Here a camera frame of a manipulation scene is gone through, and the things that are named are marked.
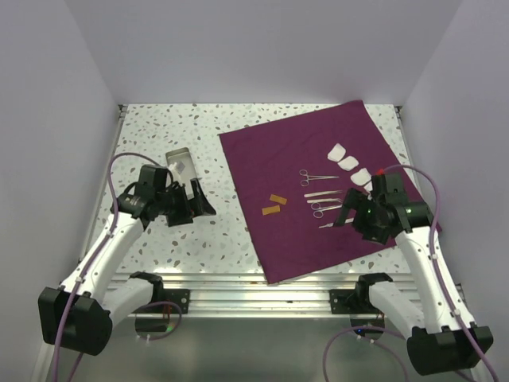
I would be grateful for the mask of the white gauze pad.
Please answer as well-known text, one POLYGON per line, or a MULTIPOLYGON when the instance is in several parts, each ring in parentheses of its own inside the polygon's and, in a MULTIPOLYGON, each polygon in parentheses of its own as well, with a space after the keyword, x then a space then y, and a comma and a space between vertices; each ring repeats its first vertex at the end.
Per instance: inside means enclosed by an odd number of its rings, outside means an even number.
POLYGON ((364 186, 371 181, 371 174, 367 168, 362 168, 350 176, 353 184, 364 186))
POLYGON ((337 162, 337 165, 344 171, 351 171, 359 165, 359 162, 355 157, 349 155, 337 162))
POLYGON ((340 162, 346 154, 346 149, 339 143, 328 152, 327 159, 331 162, 340 162))

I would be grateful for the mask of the straight silver tweezers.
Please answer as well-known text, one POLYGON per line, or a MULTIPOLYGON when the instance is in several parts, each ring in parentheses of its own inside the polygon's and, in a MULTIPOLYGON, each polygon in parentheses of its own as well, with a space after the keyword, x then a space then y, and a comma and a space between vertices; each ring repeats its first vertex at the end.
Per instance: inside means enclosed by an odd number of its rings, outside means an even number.
POLYGON ((341 227, 346 224, 351 224, 353 222, 353 218, 347 218, 345 220, 339 221, 338 219, 334 220, 332 223, 323 224, 320 228, 332 228, 332 227, 341 227))

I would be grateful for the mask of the orange bandage strip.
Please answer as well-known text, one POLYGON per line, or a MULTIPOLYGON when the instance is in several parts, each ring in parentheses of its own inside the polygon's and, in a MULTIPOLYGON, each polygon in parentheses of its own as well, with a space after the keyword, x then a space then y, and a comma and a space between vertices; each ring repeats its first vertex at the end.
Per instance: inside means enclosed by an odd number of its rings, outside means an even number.
POLYGON ((278 203, 280 205, 286 205, 286 203, 287 203, 287 199, 286 198, 280 197, 280 196, 275 195, 275 194, 271 194, 270 195, 270 201, 272 201, 274 203, 278 203))
POLYGON ((263 216, 279 213, 281 211, 281 208, 279 205, 273 205, 270 207, 265 207, 262 209, 263 216))

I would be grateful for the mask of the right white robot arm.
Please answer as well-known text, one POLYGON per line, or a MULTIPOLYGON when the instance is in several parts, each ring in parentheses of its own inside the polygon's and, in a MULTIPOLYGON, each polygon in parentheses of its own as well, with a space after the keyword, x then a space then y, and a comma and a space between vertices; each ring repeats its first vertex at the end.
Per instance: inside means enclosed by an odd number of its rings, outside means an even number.
POLYGON ((493 344, 492 332, 477 325, 457 291, 430 207, 410 199, 398 173, 377 174, 371 183, 370 193, 347 191, 334 225, 345 225, 354 212, 352 227, 363 240, 385 244, 394 239, 421 304, 404 297, 385 273, 361 275, 353 292, 340 297, 340 302, 348 309, 388 317, 405 339, 410 363, 421 376, 475 368, 493 344))

